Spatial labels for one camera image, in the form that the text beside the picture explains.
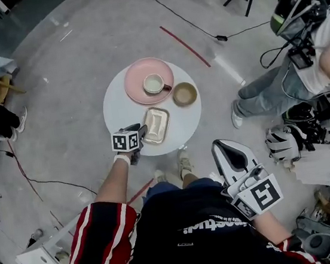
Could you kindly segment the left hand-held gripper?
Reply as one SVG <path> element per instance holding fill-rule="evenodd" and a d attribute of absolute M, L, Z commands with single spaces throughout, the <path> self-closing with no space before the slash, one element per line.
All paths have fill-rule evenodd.
<path fill-rule="evenodd" d="M 114 162 L 119 159 L 125 161 L 129 166 L 137 165 L 147 130 L 147 125 L 141 126 L 140 123 L 137 123 L 113 133 L 111 147 L 112 151 L 116 152 Z"/>

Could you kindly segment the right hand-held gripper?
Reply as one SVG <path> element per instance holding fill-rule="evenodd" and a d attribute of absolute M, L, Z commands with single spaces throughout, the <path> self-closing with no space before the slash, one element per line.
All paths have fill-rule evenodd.
<path fill-rule="evenodd" d="M 257 165 L 259 161 L 249 147 L 216 139 L 211 150 L 219 174 L 229 185 L 221 194 L 247 219 L 253 220 L 283 199 L 274 174 L 269 174 L 262 164 Z M 241 171 L 250 172 L 236 180 L 236 172 Z"/>

